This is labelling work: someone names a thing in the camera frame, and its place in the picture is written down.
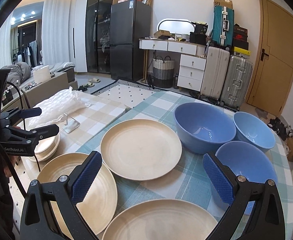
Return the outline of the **beige plate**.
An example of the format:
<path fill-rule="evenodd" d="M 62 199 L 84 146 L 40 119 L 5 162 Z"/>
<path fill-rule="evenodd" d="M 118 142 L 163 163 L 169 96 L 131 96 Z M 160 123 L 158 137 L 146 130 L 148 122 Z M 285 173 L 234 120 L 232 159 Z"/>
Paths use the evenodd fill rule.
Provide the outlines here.
<path fill-rule="evenodd" d="M 178 135 L 163 123 L 132 119 L 110 128 L 100 144 L 105 165 L 116 175 L 136 181 L 154 180 L 180 161 Z"/>
<path fill-rule="evenodd" d="M 217 220 L 205 209 L 178 199 L 155 199 L 117 215 L 102 239 L 206 239 Z"/>
<path fill-rule="evenodd" d="M 69 175 L 77 165 L 84 162 L 84 153 L 67 153 L 48 162 L 37 176 L 40 183 L 56 181 Z M 118 192 L 115 179 L 105 164 L 102 164 L 84 200 L 76 207 L 91 230 L 98 236 L 111 222 L 117 207 Z"/>

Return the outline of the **light blue bowl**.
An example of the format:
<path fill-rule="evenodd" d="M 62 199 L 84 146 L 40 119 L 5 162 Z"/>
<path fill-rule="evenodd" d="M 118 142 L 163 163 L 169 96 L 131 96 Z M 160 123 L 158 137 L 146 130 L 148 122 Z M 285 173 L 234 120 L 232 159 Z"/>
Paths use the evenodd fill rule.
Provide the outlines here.
<path fill-rule="evenodd" d="M 259 118 L 246 112 L 237 112 L 233 115 L 236 127 L 234 140 L 244 141 L 266 153 L 276 144 L 271 129 Z"/>

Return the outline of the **large blue bowl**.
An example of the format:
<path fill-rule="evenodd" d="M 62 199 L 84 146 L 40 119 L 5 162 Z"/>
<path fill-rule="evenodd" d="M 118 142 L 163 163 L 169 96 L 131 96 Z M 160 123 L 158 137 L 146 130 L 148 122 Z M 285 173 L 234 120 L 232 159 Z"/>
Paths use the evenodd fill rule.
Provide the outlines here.
<path fill-rule="evenodd" d="M 216 152 L 236 136 L 231 118 L 212 105 L 198 102 L 181 104 L 174 110 L 174 120 L 182 145 L 195 154 Z"/>

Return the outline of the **stack of small beige plates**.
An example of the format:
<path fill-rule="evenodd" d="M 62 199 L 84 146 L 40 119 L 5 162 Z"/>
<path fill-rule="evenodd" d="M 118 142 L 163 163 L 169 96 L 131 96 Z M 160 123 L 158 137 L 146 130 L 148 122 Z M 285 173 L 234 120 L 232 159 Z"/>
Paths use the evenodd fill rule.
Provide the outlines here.
<path fill-rule="evenodd" d="M 56 152 L 60 139 L 60 134 L 58 134 L 55 137 L 39 141 L 38 145 L 35 147 L 35 155 L 28 159 L 32 162 L 43 162 L 50 159 Z"/>

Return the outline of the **white bubble wrap bag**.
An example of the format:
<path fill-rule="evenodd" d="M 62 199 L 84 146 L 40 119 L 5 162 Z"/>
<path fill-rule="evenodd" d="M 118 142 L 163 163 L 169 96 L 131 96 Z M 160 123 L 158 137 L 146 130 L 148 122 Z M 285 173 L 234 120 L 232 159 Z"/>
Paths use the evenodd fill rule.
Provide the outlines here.
<path fill-rule="evenodd" d="M 35 105 L 42 113 L 39 116 L 28 118 L 25 122 L 30 129 L 47 126 L 62 121 L 64 114 L 72 114 L 79 109 L 87 108 L 90 102 L 81 98 L 82 92 L 72 87 L 63 89 L 50 98 Z"/>

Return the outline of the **metal phone stand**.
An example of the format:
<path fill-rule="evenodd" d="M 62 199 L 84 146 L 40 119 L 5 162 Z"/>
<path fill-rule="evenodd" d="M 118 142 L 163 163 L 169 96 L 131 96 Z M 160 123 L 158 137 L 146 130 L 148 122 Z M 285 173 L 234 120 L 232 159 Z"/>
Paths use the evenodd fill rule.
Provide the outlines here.
<path fill-rule="evenodd" d="M 67 113 L 63 114 L 62 121 L 63 121 L 62 129 L 67 134 L 70 134 L 72 131 L 80 127 L 80 123 L 76 119 L 68 115 Z"/>

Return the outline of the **dotted white rug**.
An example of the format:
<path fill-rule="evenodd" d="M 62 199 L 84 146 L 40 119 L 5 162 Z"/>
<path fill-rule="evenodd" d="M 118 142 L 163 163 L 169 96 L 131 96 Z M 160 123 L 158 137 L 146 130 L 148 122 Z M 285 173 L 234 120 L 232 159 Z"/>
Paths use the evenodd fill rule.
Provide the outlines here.
<path fill-rule="evenodd" d="M 133 108 L 158 92 L 165 92 L 165 90 L 118 79 L 112 84 L 97 90 L 93 95 Z"/>

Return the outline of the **black refrigerator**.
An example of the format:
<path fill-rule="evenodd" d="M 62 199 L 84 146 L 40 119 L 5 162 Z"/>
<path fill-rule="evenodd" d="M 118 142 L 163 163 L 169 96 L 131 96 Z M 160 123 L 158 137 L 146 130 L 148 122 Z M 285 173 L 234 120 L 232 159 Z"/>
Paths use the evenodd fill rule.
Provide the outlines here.
<path fill-rule="evenodd" d="M 113 79 L 143 77 L 144 51 L 139 40 L 150 35 L 151 7 L 130 0 L 111 7 L 110 70 Z"/>

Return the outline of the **woven laundry basket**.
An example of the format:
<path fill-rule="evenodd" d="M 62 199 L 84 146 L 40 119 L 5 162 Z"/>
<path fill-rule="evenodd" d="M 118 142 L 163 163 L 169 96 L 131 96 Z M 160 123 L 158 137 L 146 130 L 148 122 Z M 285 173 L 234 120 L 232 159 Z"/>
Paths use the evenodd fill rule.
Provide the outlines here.
<path fill-rule="evenodd" d="M 170 56 L 165 58 L 156 56 L 153 63 L 153 84 L 159 88 L 170 88 L 173 86 L 175 61 Z"/>

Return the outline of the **white suitcase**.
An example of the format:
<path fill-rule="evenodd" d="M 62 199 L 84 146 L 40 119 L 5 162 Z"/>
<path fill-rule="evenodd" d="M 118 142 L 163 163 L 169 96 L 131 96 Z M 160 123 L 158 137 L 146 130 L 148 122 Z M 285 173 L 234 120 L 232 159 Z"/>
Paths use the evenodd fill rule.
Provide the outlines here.
<path fill-rule="evenodd" d="M 207 98 L 219 100 L 225 82 L 230 53 L 226 50 L 208 47 L 206 67 L 200 94 Z"/>

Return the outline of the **white drawer unit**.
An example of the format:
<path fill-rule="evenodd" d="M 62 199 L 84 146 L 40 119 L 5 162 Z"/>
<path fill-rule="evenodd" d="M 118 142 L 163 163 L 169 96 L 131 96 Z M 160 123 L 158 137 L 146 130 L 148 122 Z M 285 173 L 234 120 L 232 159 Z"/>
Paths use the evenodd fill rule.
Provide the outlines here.
<path fill-rule="evenodd" d="M 204 79 L 206 59 L 181 54 L 178 87 L 199 92 Z"/>

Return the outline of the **stacked shoe boxes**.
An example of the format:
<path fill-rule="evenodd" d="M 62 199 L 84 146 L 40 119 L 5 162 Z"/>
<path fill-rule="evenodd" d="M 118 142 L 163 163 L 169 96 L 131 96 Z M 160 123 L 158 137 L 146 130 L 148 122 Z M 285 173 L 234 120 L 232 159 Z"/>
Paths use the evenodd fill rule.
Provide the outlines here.
<path fill-rule="evenodd" d="M 240 27 L 238 24 L 233 26 L 233 53 L 234 55 L 249 58 L 251 51 L 249 51 L 248 30 Z"/>

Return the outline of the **white dressing desk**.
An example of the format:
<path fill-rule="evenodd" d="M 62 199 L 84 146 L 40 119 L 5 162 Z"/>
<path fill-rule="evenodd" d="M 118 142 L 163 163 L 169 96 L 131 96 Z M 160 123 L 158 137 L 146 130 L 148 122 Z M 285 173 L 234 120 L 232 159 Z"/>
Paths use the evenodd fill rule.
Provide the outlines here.
<path fill-rule="evenodd" d="M 168 51 L 192 56 L 203 56 L 206 50 L 206 46 L 200 44 L 150 38 L 140 39 L 139 48 L 144 50 Z"/>

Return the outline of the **teal suitcase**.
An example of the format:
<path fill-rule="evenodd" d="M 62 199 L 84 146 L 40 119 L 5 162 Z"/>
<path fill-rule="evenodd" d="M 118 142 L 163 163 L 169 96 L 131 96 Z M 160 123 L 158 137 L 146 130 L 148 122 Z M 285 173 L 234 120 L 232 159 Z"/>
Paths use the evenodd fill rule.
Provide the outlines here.
<path fill-rule="evenodd" d="M 214 7 L 212 42 L 224 48 L 231 48 L 233 42 L 234 10 L 225 6 Z"/>

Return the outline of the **oval mirror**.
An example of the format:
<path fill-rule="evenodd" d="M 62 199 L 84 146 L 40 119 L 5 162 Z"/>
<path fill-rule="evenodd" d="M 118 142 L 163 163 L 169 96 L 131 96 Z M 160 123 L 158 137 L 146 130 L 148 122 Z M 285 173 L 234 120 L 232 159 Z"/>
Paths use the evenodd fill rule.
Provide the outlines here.
<path fill-rule="evenodd" d="M 165 18 L 157 24 L 157 31 L 165 30 L 171 34 L 187 34 L 194 32 L 195 25 L 186 19 Z"/>

